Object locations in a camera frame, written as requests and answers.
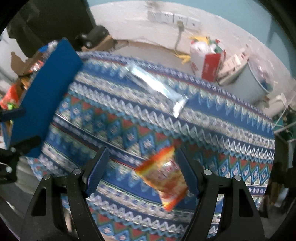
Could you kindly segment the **red fries snack bag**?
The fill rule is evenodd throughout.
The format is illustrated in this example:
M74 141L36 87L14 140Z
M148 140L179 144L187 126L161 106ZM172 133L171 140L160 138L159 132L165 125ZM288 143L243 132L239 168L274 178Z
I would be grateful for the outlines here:
M135 169L145 184L157 190L166 211L171 211L187 194L184 176L175 161L175 147L165 147Z

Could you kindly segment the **silver foil snack pack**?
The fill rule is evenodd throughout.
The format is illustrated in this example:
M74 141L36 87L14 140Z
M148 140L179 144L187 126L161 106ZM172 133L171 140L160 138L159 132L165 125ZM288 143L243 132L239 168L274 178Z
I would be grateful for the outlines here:
M122 72L139 87L168 103L170 112L175 118L180 115L188 102L187 96L177 93L174 89L162 83L135 63L128 63L123 66Z

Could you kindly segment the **red noodle packet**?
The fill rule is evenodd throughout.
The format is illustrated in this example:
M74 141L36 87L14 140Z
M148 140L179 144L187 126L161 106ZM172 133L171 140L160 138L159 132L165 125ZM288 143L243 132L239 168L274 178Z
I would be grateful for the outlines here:
M23 84L13 84L1 99L1 108L13 110L20 107L20 97L23 93Z

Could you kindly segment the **blue cardboard box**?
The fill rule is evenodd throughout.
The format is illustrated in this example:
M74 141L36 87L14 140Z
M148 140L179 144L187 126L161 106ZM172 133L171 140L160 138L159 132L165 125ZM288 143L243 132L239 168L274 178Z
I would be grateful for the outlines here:
M22 95L22 115L13 120L11 128L1 123L7 149L35 136L45 141L56 109L82 65L69 41L66 38L59 41Z

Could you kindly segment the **white kettle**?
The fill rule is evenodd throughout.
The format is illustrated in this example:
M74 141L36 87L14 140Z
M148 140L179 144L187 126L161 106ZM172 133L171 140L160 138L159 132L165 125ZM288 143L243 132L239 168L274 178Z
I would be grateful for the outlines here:
M284 111L288 107L287 98L283 93L277 95L273 99L270 99L267 103L267 107L264 108L264 113L269 117L274 117L281 111Z

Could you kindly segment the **patterned blue tablecloth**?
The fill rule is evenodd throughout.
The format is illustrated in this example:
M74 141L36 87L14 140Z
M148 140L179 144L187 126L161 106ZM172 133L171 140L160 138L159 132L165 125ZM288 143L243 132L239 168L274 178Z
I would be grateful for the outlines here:
M29 158L34 175L63 176L82 167L100 147L110 161L87 202L105 238L179 240L197 205L192 193L172 210L135 168L159 150L185 146L214 174L241 176L260 206L273 167L271 119L254 106L192 75L106 52L81 52L84 65L60 102L39 157ZM188 102L175 118L168 103L122 72L135 63Z

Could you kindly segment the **light blue trash bin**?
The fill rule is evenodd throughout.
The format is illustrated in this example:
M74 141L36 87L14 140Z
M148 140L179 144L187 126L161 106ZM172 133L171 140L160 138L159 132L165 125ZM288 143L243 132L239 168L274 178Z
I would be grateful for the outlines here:
M273 91L271 77L264 60L250 58L238 78L225 89L239 99L254 104Z

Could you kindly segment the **white wooden crate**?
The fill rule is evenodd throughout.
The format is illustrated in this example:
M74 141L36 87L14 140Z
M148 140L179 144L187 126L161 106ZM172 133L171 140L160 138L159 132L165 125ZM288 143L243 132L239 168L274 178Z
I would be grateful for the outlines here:
M223 62L217 74L217 83L220 86L233 83L246 67L248 59L249 52L245 48L239 49L233 56Z

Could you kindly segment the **red white paper bag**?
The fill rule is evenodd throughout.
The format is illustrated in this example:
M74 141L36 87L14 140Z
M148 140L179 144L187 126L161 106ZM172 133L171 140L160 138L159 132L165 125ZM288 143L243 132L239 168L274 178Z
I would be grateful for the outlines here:
M208 36L192 36L190 39L190 65L194 75L215 82L226 57L224 45Z

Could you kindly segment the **white wall socket strip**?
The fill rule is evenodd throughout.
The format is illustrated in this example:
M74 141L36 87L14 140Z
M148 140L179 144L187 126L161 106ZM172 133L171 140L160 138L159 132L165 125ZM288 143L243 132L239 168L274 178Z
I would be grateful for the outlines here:
M201 22L198 19L181 14L170 13L167 11L148 10L147 18L149 21L156 23L164 23L170 25L177 25L178 23L182 23L185 28L190 30L199 31L201 28Z

